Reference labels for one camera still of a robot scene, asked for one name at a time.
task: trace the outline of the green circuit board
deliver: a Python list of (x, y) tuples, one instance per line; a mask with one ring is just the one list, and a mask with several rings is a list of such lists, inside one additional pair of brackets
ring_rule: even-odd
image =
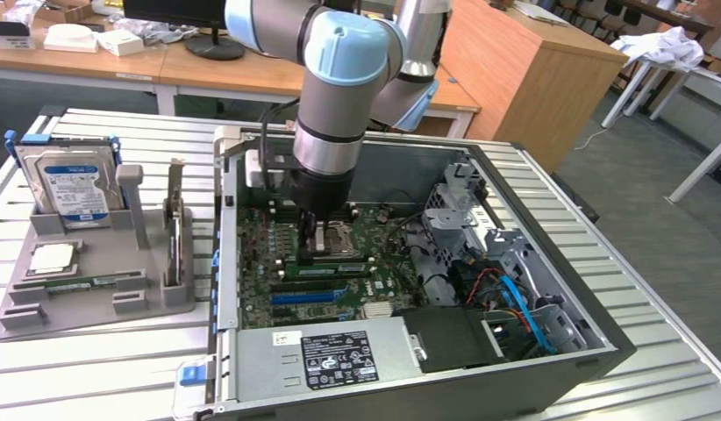
[[(395, 234), (389, 244), (385, 243), (388, 232), (403, 218), (395, 218), (392, 212), (385, 220), (385, 215), (379, 218), (379, 212), (377, 205), (359, 206), (352, 221), (332, 220), (328, 223), (326, 231), (333, 231), (330, 235), (326, 233), (326, 248), (361, 257), (341, 264), (316, 262), (298, 267), (294, 262), (296, 223), (292, 220), (296, 213), (274, 214), (269, 208), (238, 209), (242, 329), (359, 319), (365, 303), (385, 301), (393, 309), (413, 307), (416, 273), (399, 242), (400, 233)], [(330, 303), (272, 302), (276, 295), (313, 293), (330, 293), (334, 299)]]

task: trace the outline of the motherboard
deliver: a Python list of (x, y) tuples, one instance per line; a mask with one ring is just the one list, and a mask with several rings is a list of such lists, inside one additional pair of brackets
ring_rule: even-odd
[(296, 253), (297, 210), (273, 197), (238, 208), (241, 328), (388, 317), (420, 300), (420, 281), (385, 204), (349, 203), (317, 228), (309, 264)]

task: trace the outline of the monitor stand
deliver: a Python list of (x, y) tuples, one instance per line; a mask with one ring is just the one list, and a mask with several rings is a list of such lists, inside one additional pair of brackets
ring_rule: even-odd
[(194, 35), (184, 41), (188, 51), (209, 60), (234, 60), (242, 56), (241, 44), (228, 38), (217, 36), (217, 29), (212, 28), (212, 35)]

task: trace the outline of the white cloth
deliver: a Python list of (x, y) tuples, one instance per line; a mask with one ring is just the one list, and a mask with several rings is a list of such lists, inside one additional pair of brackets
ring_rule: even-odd
[(626, 64), (642, 58), (683, 72), (691, 70), (703, 59), (700, 45), (686, 37), (679, 26), (666, 32), (623, 35), (610, 46), (628, 56)]

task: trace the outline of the aluminum workbench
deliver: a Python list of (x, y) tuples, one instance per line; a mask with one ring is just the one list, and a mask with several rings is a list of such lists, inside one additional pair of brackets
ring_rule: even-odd
[[(144, 167), (145, 206), (161, 203), (170, 158), (185, 160), (200, 303), (190, 313), (0, 342), (0, 420), (169, 419), (174, 369), (206, 347), (212, 140), (226, 122), (69, 109), (37, 125), (53, 134), (118, 136), (124, 162)], [(483, 143), (481, 149), (638, 347), (604, 379), (525, 419), (721, 420), (721, 364), (528, 155), (505, 144)], [(22, 174), (7, 161), (0, 170), (0, 302), (31, 207)], [(508, 225), (505, 210), (496, 214)]]

